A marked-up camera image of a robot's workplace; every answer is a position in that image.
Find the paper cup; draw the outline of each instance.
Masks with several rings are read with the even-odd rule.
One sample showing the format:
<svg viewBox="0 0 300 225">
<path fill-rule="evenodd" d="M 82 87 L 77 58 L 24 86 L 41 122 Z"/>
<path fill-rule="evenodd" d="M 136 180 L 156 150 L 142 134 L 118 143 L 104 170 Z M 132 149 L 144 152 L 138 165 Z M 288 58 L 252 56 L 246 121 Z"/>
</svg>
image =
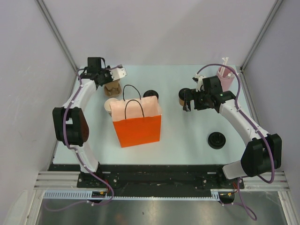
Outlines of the paper cup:
<svg viewBox="0 0 300 225">
<path fill-rule="evenodd" d="M 223 76 L 221 76 L 218 72 L 217 72 L 217 76 L 221 82 L 221 86 L 222 86 L 222 90 L 223 91 L 228 91 L 234 78 L 235 78 L 235 75 L 232 74 L 230 77 L 226 77 L 228 74 L 231 73 L 231 70 L 225 68 L 224 70 L 224 73 L 223 73 Z"/>
<path fill-rule="evenodd" d="M 112 116 L 112 109 L 111 109 L 110 104 L 111 104 L 111 102 L 115 102 L 115 101 L 118 101 L 118 99 L 110 98 L 110 99 L 106 100 L 105 103 L 104 103 L 104 108 L 110 116 Z"/>
</svg>

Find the white enclosure panel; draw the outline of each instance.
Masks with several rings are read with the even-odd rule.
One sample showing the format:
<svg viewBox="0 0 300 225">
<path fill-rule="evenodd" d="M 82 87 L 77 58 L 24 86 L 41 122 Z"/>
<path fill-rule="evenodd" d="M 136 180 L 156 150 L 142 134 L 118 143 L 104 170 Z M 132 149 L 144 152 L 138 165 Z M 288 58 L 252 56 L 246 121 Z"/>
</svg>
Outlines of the white enclosure panel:
<svg viewBox="0 0 300 225">
<path fill-rule="evenodd" d="M 285 1 L 246 68 L 261 125 L 283 140 L 282 169 L 300 209 L 300 1 Z"/>
<path fill-rule="evenodd" d="M 33 0 L 2 1 L 0 12 L 2 224 L 23 190 L 29 201 L 38 171 L 50 161 L 52 109 L 66 101 L 74 72 Z"/>
<path fill-rule="evenodd" d="M 76 63 L 240 65 L 275 0 L 45 0 Z"/>
</svg>

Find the black lid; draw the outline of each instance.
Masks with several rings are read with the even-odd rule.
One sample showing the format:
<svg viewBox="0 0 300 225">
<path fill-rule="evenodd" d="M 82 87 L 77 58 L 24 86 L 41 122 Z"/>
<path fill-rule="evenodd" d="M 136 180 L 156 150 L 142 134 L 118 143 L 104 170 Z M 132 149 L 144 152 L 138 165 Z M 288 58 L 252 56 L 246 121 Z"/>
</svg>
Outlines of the black lid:
<svg viewBox="0 0 300 225">
<path fill-rule="evenodd" d="M 143 98 L 149 97 L 149 96 L 156 96 L 158 98 L 158 93 L 154 90 L 148 90 L 144 93 Z"/>
<path fill-rule="evenodd" d="M 213 149 L 221 149 L 226 143 L 226 138 L 222 133 L 214 132 L 209 135 L 207 142 Z"/>
<path fill-rule="evenodd" d="M 189 90 L 189 88 L 183 88 L 179 91 L 178 96 L 181 100 L 184 100 L 184 91 Z"/>
</svg>

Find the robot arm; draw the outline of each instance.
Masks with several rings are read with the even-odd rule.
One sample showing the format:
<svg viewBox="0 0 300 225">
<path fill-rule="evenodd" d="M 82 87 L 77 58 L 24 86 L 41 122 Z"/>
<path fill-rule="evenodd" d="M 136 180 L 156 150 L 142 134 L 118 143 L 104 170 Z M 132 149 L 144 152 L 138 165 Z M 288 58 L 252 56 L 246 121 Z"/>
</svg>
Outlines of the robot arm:
<svg viewBox="0 0 300 225">
<path fill-rule="evenodd" d="M 227 179 L 254 177 L 271 170 L 270 157 L 258 131 L 262 133 L 270 146 L 275 169 L 279 168 L 281 166 L 281 138 L 277 134 L 270 135 L 248 116 L 257 127 L 255 130 L 239 112 L 240 109 L 236 108 L 236 97 L 232 92 L 223 92 L 217 76 L 206 78 L 197 75 L 193 79 L 198 82 L 196 89 L 182 89 L 179 92 L 180 99 L 184 100 L 183 110 L 187 112 L 191 110 L 190 101 L 192 100 L 195 104 L 194 109 L 215 109 L 232 124 L 246 145 L 241 160 L 223 166 L 222 171 L 225 177 Z"/>
<path fill-rule="evenodd" d="M 102 68 L 101 60 L 105 63 L 105 60 L 100 57 L 88 58 L 88 66 L 80 75 L 82 79 L 81 89 L 79 93 L 77 93 L 67 113 L 66 122 L 67 141 L 70 147 L 77 149 L 84 165 L 92 172 L 97 171 L 99 162 L 95 159 L 88 143 L 89 127 L 83 112 L 90 97 L 96 92 L 99 85 L 102 86 L 127 75 L 122 65 L 114 68 L 106 67 L 105 65 L 105 68 Z M 62 141 L 64 145 L 66 145 L 66 143 L 63 135 L 63 115 L 75 94 L 76 92 L 72 94 L 62 107 L 54 108 L 52 112 L 56 138 L 58 141 Z M 84 166 L 81 164 L 80 166 L 81 171 L 87 173 Z"/>
</svg>

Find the white table surface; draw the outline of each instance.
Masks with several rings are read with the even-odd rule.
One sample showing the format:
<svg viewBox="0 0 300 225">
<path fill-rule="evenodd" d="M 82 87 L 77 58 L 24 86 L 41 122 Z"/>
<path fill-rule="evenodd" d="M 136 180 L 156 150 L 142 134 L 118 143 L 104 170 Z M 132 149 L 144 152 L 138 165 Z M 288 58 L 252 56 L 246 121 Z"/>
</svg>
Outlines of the white table surface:
<svg viewBox="0 0 300 225">
<path fill-rule="evenodd" d="M 240 160 L 245 144 L 232 125 L 214 109 L 185 112 L 179 104 L 178 92 L 182 88 L 195 88 L 192 80 L 202 65 L 183 66 L 125 66 L 127 76 L 121 79 L 134 85 L 141 93 L 156 90 L 163 110 L 160 142 L 121 148 L 113 122 L 104 109 L 108 99 L 103 87 L 90 98 L 84 116 L 90 128 L 89 143 L 96 159 L 101 164 L 146 164 L 146 165 L 203 165 L 228 164 Z M 208 67 L 201 72 L 214 76 L 218 67 Z M 236 95 L 238 82 L 234 79 L 230 90 Z M 126 87 L 125 98 L 137 98 L 137 92 Z M 249 114 L 243 91 L 239 103 Z M 221 132 L 226 137 L 223 148 L 216 150 L 207 143 L 212 132 Z M 54 164 L 78 164 L 74 154 L 62 142 L 58 143 Z"/>
</svg>

